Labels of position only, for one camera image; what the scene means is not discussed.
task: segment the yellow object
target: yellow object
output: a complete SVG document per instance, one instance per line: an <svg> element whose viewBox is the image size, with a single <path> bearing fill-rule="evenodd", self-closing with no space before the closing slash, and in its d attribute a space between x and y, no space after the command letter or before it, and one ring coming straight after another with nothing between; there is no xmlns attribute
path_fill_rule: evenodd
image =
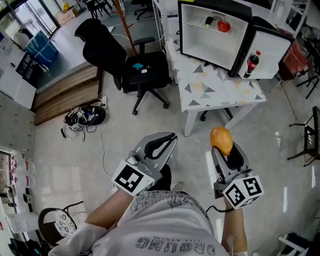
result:
<svg viewBox="0 0 320 256"><path fill-rule="evenodd" d="M69 7L70 7L70 6L69 6L68 3L65 3L65 4L63 5L63 9L66 10L66 11L69 10Z"/></svg>
<svg viewBox="0 0 320 256"><path fill-rule="evenodd" d="M210 143L211 147L216 146L220 149L224 156L230 153L234 144L230 132L221 126L212 129L210 133Z"/></svg>

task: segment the soda bottle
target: soda bottle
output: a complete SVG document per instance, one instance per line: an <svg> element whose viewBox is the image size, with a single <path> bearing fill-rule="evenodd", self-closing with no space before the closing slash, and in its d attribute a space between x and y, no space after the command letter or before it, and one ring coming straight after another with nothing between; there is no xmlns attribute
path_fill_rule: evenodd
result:
<svg viewBox="0 0 320 256"><path fill-rule="evenodd" d="M257 50L255 53L251 54L251 56L249 57L248 61L247 61L247 71L244 74L244 78L248 78L250 77L252 71L256 68L256 66L259 63L259 56L260 56L261 52L259 50Z"/></svg>

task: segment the red apple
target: red apple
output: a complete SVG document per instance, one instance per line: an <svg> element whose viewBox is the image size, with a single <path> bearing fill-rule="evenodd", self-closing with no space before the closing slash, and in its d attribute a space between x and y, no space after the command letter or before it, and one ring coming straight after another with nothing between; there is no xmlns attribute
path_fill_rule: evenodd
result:
<svg viewBox="0 0 320 256"><path fill-rule="evenodd" d="M230 30L230 24L229 22L225 21L225 20L219 20L218 21L218 30L220 30L221 32L228 32Z"/></svg>

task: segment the wooden step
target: wooden step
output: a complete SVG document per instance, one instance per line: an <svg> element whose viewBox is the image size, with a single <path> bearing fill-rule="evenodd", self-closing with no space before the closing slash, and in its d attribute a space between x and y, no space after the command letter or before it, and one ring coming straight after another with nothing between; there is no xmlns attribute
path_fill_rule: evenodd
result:
<svg viewBox="0 0 320 256"><path fill-rule="evenodd" d="M98 102L100 91L99 80L76 86L38 108L35 113L34 124L38 126L64 113L68 113L72 107Z"/></svg>
<svg viewBox="0 0 320 256"><path fill-rule="evenodd" d="M33 109L37 110L41 108L44 104L54 101L62 94L68 93L68 91L72 90L74 87L89 84L98 80L99 74L96 66L90 65L80 69L39 93L36 96Z"/></svg>

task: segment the mini fridge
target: mini fridge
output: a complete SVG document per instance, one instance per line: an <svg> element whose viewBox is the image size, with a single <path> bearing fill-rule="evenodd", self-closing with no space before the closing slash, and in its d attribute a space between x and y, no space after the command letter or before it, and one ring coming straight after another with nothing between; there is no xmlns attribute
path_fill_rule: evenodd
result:
<svg viewBox="0 0 320 256"><path fill-rule="evenodd" d="M294 40L233 0L179 0L178 11L180 53L219 66L229 77L246 79L248 60L259 51L259 63L247 78L273 78ZM206 26L207 18L212 22ZM229 24L227 32L218 28L219 21Z"/></svg>

